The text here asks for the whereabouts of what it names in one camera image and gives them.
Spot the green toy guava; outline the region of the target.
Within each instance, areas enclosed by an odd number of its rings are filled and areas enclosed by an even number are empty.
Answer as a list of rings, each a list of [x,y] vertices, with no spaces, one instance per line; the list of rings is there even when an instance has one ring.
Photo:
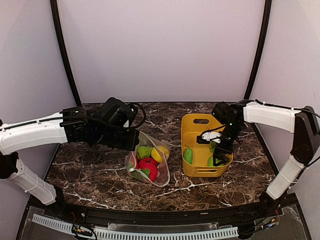
[[[218,158],[213,158],[213,156],[209,157],[207,160],[207,166],[208,167],[221,167],[225,166],[227,163],[218,159]]]

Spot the yellow plastic basket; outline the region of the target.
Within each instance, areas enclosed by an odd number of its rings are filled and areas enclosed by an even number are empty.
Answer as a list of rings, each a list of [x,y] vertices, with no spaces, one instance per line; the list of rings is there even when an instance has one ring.
[[[216,129],[222,124],[212,115],[205,113],[190,113],[182,117],[181,120],[181,152],[185,156],[188,149],[192,150],[192,163],[182,159],[183,172],[188,177],[193,178],[218,178],[233,161],[233,156],[229,156],[229,162],[220,166],[209,166],[208,160],[213,156],[210,144],[197,143],[197,136],[202,132]]]

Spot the yellow toy lemon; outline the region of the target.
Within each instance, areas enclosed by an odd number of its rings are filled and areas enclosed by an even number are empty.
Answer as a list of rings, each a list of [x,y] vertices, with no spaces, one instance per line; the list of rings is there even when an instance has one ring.
[[[153,148],[151,151],[151,157],[158,163],[162,163],[164,161],[163,156],[168,158],[170,156],[170,151],[165,146],[158,146],[158,148]]]

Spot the green toy chayote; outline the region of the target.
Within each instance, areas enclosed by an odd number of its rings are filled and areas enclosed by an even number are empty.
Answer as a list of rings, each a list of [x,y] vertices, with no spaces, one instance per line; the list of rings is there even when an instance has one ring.
[[[144,158],[149,158],[151,156],[153,147],[149,146],[140,146],[136,151],[136,156],[138,160],[142,160]]]

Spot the clear dotted zip top bag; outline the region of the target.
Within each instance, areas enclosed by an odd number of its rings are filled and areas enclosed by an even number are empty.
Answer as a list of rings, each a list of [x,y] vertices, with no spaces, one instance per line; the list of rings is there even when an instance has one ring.
[[[168,159],[171,151],[168,143],[144,132],[139,133],[138,139],[135,150],[125,157],[127,173],[142,182],[165,187],[170,181]]]

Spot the red toy apple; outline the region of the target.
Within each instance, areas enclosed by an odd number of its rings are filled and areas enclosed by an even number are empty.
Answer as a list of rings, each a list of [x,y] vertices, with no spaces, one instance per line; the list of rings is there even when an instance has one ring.
[[[158,175],[158,163],[151,157],[143,158],[138,162],[138,169],[149,169],[149,179],[154,182]]]

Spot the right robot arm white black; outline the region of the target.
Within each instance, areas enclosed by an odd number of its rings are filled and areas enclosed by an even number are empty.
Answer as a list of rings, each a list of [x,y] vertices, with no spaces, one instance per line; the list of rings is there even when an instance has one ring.
[[[241,130],[250,124],[262,124],[293,134],[292,149],[288,160],[277,176],[260,195],[255,213],[266,217],[275,208],[275,202],[294,185],[303,172],[315,163],[314,156],[320,147],[319,115],[310,106],[294,108],[243,99],[228,104],[219,102],[211,114],[224,126],[222,132],[213,131],[203,135],[206,141],[215,142],[213,159],[226,161],[232,154],[233,143]]]

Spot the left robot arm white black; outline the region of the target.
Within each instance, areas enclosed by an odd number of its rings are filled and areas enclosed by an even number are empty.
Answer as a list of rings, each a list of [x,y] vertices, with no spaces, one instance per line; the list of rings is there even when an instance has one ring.
[[[70,206],[63,192],[32,172],[18,151],[49,144],[87,143],[110,149],[133,151],[139,131],[132,126],[138,109],[132,104],[86,110],[72,107],[52,115],[0,127],[0,177],[37,198],[60,218],[67,218]]]

